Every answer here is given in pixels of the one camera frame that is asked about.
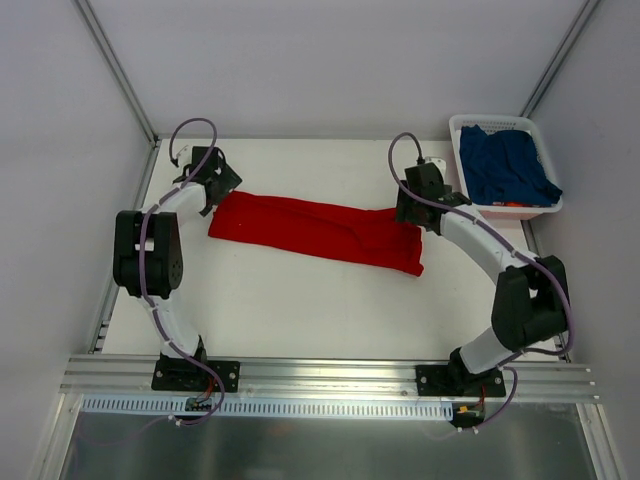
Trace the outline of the red t shirt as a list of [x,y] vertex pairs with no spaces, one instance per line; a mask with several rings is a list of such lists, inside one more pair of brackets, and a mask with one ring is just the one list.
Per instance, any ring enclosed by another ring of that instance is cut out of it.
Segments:
[[260,245],[419,277],[422,234],[394,208],[359,209],[235,191],[217,207],[214,239]]

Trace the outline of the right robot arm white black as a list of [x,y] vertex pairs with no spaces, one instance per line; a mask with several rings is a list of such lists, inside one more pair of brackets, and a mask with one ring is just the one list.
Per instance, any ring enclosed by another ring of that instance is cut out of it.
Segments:
[[406,169],[396,219],[456,245],[495,286],[489,327],[452,351],[446,364],[417,368],[419,393],[462,397],[487,390],[493,397],[503,395],[503,387],[493,383],[499,368],[569,329],[563,263],[513,246],[468,198],[445,183],[432,162]]

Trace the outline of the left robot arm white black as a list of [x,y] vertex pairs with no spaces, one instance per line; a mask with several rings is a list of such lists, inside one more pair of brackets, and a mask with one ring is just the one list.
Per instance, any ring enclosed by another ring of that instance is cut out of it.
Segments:
[[151,388],[175,392],[238,390],[240,363],[210,361],[202,336],[181,311],[180,230],[206,218],[242,179],[218,147],[196,146],[170,191],[147,210],[116,215],[113,278],[143,306],[160,339]]

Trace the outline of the blue t shirt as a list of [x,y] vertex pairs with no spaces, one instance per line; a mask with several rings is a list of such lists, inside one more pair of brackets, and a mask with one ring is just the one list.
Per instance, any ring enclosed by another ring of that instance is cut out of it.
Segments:
[[548,208],[561,199],[538,161],[533,137],[521,130],[488,134],[461,128],[459,155],[471,200],[479,205],[519,204]]

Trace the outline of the white plastic laundry basket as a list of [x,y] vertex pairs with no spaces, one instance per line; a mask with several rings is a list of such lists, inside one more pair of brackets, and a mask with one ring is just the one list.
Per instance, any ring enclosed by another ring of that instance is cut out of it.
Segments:
[[532,120],[459,114],[449,130],[462,193],[484,216],[529,220],[560,211],[563,191]]

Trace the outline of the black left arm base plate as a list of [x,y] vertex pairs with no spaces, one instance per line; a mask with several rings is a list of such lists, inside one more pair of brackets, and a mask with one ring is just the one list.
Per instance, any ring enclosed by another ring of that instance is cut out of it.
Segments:
[[[226,392],[236,393],[241,364],[237,361],[208,360],[206,365],[221,380]],[[213,383],[213,391],[220,392],[214,377],[184,359],[161,356],[155,363],[151,381],[153,391],[204,393]]]

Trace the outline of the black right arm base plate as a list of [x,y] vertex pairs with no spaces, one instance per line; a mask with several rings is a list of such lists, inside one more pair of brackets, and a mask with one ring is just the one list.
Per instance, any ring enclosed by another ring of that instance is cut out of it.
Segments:
[[502,373],[492,369],[480,374],[455,371],[449,365],[417,365],[415,381],[419,396],[502,398],[506,388]]

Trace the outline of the aluminium mounting rail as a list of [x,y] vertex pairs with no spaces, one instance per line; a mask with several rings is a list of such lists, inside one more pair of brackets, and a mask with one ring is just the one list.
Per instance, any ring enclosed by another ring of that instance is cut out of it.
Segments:
[[[242,398],[435,400],[419,396],[417,361],[238,358]],[[74,355],[61,380],[62,393],[151,392],[156,358],[145,355]],[[587,365],[516,361],[502,370],[506,392],[525,403],[591,404],[602,394]]]

